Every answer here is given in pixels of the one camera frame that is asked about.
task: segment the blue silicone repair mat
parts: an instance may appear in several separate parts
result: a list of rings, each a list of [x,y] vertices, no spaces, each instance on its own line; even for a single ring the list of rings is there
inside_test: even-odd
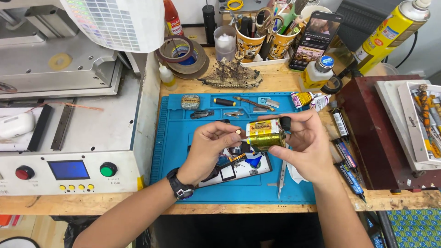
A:
[[[241,93],[241,94],[197,94],[201,98],[201,110],[214,110],[213,116],[192,120],[190,114],[194,110],[181,108],[183,94],[170,94],[161,100],[156,143],[153,154],[150,183],[156,183],[173,168],[180,167],[187,158],[187,148],[191,145],[193,133],[199,126],[212,121],[229,119],[232,125],[246,129],[246,124],[257,120],[257,116],[265,114],[281,114],[298,112],[291,101],[290,92],[273,93]],[[274,112],[253,113],[252,104],[235,100],[233,96],[257,102],[258,97],[269,97],[280,103]],[[234,100],[236,106],[227,107],[213,103],[214,98]],[[239,118],[224,116],[225,112],[242,109],[245,113]],[[282,160],[269,155],[273,171],[232,180],[217,185],[197,189],[193,196],[178,203],[206,203],[206,204],[315,204],[312,183],[302,181],[297,184],[292,180],[289,172],[285,175],[285,186],[282,188],[280,201],[277,200],[278,187],[268,186],[279,180]]]

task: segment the red bottle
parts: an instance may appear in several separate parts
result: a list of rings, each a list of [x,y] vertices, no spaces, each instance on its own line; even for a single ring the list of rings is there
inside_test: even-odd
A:
[[[179,20],[178,11],[176,11],[175,5],[172,0],[164,0],[165,7],[165,21],[168,25],[168,30],[171,31],[171,35],[184,35],[181,21]]]

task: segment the green button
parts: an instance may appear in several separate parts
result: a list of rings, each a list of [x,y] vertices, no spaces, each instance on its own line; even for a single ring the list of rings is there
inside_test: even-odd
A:
[[[107,167],[107,166],[101,168],[100,172],[101,172],[101,175],[103,175],[103,176],[105,176],[105,177],[111,177],[111,176],[113,176],[113,174],[115,173],[115,172],[113,171],[113,169],[111,169],[111,168],[109,168],[109,167]]]

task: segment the watch face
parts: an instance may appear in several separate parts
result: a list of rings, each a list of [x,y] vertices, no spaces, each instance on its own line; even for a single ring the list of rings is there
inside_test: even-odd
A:
[[[176,194],[178,195],[179,200],[185,200],[185,199],[190,198],[193,195],[193,190],[192,189],[187,189],[187,190],[180,189],[178,192],[176,192]]]

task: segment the model ship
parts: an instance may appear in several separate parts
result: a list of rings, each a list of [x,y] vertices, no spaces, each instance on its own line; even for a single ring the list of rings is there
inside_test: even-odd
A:
[[[247,88],[258,87],[263,81],[260,71],[242,66],[240,62],[217,60],[214,70],[208,76],[198,79],[203,84],[215,88]]]

